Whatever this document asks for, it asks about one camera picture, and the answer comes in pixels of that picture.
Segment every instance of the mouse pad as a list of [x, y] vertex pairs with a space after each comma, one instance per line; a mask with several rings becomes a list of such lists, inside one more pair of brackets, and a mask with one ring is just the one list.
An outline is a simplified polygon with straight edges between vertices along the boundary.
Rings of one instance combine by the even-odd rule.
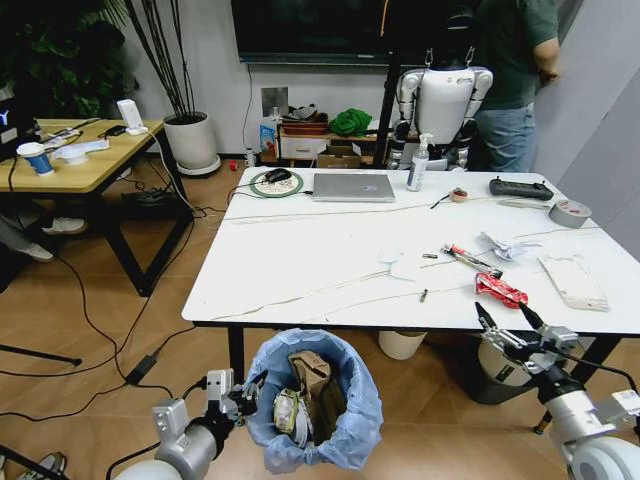
[[304, 182], [302, 177], [297, 173], [291, 172], [291, 177], [286, 180], [281, 180], [276, 183], [268, 183], [265, 180], [265, 174], [267, 172], [260, 173], [251, 179], [251, 191], [261, 197], [267, 198], [279, 198], [293, 195], [302, 190]]

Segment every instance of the white bucket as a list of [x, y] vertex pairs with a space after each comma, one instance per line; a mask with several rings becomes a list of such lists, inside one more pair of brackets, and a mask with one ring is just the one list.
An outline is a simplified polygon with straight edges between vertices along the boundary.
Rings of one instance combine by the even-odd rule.
[[175, 115], [164, 119], [173, 157], [178, 167], [182, 167], [180, 171], [187, 175], [189, 172], [199, 175], [204, 170], [215, 170], [216, 164], [219, 166], [211, 117], [206, 113], [195, 113], [201, 120], [187, 125], [175, 124]]
[[413, 357], [427, 333], [381, 330], [378, 343], [384, 353], [396, 360]]

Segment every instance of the computer mouse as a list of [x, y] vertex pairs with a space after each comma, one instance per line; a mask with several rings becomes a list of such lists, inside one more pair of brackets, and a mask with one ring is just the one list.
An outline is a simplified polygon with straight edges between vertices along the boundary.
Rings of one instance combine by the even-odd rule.
[[282, 180], [286, 180], [291, 177], [291, 172], [284, 168], [275, 168], [270, 172], [265, 173], [264, 178], [267, 179], [269, 183], [281, 182]]

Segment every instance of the green shirt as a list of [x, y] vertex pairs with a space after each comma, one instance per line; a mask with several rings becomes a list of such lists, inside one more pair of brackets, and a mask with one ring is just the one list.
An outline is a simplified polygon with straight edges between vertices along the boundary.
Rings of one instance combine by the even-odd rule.
[[538, 82], [534, 47], [558, 36], [555, 0], [482, 0], [476, 13], [474, 64], [493, 72], [483, 110], [533, 102]]

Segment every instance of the remote control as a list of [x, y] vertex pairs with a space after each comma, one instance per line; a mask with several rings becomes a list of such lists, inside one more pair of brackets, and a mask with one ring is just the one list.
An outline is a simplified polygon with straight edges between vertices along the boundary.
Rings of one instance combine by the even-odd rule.
[[553, 192], [543, 183], [518, 183], [505, 182], [500, 177], [489, 182], [489, 190], [492, 195], [514, 195], [516, 197], [537, 198], [538, 200], [551, 200]]

